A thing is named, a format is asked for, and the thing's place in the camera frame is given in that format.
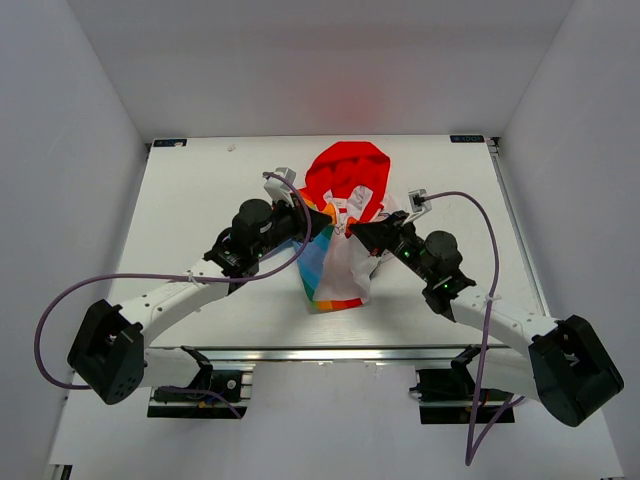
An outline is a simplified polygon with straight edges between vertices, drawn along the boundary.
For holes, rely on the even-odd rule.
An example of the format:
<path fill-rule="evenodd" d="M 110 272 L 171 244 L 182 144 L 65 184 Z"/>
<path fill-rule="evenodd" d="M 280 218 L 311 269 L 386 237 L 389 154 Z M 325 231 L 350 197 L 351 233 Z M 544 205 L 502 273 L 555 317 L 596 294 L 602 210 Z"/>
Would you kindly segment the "blue table label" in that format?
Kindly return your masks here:
<path fill-rule="evenodd" d="M 484 143 L 485 138 L 483 135 L 473 135 L 473 134 L 452 134 L 449 136 L 449 139 L 452 143 Z"/>
<path fill-rule="evenodd" d="M 178 138 L 178 139 L 155 139 L 152 147 L 153 148 L 180 148 L 187 145 L 187 140 Z"/>

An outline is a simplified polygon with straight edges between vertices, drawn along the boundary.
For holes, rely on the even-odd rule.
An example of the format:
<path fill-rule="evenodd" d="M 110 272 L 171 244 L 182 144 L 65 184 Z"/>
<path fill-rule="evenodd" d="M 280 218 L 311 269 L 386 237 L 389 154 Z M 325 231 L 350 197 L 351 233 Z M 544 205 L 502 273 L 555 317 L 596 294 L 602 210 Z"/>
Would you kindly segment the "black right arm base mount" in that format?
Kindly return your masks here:
<path fill-rule="evenodd" d="M 470 345 L 442 367 L 416 369 L 416 384 L 409 388 L 409 395 L 419 404 L 422 425 L 469 424 L 475 375 L 467 366 L 479 353 L 479 345 Z"/>

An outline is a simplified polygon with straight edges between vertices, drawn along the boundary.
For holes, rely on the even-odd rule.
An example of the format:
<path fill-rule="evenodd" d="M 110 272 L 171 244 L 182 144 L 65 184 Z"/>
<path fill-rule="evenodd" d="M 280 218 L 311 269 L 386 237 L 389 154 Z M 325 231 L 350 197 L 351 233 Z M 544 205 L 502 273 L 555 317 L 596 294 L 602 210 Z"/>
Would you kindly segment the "blue left table label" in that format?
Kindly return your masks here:
<path fill-rule="evenodd" d="M 187 145 L 187 140 L 178 138 L 178 139 L 155 139 L 152 147 L 153 148 L 180 148 Z"/>

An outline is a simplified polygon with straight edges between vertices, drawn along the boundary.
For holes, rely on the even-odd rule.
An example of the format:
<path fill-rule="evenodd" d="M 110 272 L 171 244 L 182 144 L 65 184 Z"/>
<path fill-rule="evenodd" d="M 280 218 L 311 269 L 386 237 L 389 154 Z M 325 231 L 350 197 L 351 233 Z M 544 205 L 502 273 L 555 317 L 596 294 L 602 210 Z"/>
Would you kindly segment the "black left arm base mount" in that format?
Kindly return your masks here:
<path fill-rule="evenodd" d="M 240 420 L 251 398 L 253 369 L 212 362 L 189 346 L 145 351 L 141 385 L 151 389 L 147 416 L 163 419 Z"/>

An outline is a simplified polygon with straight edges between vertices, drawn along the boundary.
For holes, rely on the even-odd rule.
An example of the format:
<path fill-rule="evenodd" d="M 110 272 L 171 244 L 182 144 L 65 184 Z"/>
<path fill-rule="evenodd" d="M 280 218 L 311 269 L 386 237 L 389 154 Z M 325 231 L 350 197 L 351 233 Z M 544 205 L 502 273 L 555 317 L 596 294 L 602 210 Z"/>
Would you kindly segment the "red rainbow children's jacket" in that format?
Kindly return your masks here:
<path fill-rule="evenodd" d="M 372 256 L 351 226 L 378 222 L 402 208 L 388 193 L 391 159 L 366 141 L 340 141 L 322 152 L 305 174 L 300 193 L 332 223 L 306 246 L 295 242 L 305 294 L 319 312 L 359 307 L 369 300 L 372 275 L 389 254 Z"/>

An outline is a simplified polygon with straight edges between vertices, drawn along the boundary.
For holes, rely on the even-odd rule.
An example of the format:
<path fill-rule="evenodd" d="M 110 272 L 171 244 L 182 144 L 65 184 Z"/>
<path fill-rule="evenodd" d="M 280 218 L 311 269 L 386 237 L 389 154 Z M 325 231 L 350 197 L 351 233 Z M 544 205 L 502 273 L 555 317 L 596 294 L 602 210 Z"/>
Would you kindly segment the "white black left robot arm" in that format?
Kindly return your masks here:
<path fill-rule="evenodd" d="M 179 388 L 199 399 L 211 387 L 212 366 L 193 347 L 154 348 L 152 342 L 180 320 L 241 288 L 257 275 L 261 258 L 284 243 L 314 238 L 332 219 L 298 202 L 251 199 L 230 227 L 191 267 L 183 281 L 170 281 L 136 298 L 91 305 L 68 354 L 70 366 L 108 405 L 140 387 Z"/>

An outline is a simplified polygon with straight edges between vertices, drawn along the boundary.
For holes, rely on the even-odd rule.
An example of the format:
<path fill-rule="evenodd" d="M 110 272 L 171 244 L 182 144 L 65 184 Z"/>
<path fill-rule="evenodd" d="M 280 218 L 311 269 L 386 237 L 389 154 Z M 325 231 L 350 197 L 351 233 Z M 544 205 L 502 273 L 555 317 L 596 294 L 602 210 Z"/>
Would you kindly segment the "blue right table label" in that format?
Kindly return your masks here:
<path fill-rule="evenodd" d="M 452 134 L 449 136 L 449 139 L 452 143 L 484 143 L 485 138 L 483 135 L 473 135 L 473 134 Z"/>

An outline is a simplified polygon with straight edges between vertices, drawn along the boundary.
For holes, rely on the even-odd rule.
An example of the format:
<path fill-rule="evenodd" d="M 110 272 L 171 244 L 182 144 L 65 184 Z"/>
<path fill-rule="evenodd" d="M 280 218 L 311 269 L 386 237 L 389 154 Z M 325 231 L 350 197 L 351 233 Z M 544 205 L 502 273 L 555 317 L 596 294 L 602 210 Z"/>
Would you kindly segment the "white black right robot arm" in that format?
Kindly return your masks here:
<path fill-rule="evenodd" d="M 407 213 L 357 223 L 350 232 L 373 256 L 393 254 L 422 279 L 427 305 L 448 320 L 482 330 L 499 348 L 466 347 L 442 383 L 420 382 L 426 401 L 472 399 L 485 389 L 540 402 L 561 423 L 576 427 L 624 388 L 624 380 L 591 324 L 572 315 L 559 320 L 490 296 L 461 269 L 455 237 L 434 231 L 420 238 Z"/>

